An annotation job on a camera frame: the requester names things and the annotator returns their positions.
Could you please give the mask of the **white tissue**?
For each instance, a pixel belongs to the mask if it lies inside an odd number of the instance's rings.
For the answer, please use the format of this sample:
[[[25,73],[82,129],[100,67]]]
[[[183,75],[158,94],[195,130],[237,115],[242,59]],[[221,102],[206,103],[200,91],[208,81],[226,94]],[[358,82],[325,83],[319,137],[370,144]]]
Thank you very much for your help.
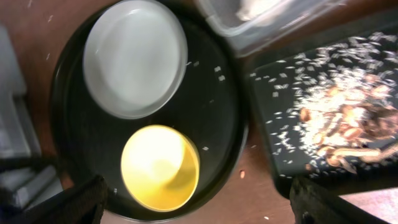
[[[236,16],[241,21],[250,21],[279,4],[280,0],[240,0]]]

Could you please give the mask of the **yellow bowl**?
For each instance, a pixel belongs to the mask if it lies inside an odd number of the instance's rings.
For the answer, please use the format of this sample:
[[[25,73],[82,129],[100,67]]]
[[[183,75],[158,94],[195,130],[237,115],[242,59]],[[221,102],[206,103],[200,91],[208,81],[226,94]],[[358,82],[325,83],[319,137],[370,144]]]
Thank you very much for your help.
[[[197,147],[184,134],[163,125],[137,130],[121,156],[121,175],[131,197],[155,212],[183,207],[200,177]]]

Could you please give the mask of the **grey round plate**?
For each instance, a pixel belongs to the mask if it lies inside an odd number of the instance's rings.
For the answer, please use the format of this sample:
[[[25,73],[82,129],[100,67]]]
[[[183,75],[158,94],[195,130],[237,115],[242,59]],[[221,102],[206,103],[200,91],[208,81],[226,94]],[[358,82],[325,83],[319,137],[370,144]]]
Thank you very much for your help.
[[[121,1],[91,28],[83,76],[94,101],[121,119],[155,113],[178,90],[188,46],[176,15],[157,1]]]

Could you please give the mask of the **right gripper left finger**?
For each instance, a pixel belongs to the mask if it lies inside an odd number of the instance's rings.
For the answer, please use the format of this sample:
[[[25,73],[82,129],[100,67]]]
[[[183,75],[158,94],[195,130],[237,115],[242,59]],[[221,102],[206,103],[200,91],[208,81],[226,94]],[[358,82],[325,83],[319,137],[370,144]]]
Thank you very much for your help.
[[[97,175],[6,220],[7,224],[99,224],[108,198],[105,179]]]

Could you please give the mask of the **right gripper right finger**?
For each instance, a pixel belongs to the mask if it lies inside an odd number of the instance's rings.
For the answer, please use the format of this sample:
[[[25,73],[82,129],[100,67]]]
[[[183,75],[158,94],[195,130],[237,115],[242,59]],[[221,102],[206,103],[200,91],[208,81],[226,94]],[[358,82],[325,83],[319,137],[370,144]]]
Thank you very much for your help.
[[[289,199],[295,224],[387,224],[304,177],[293,180]]]

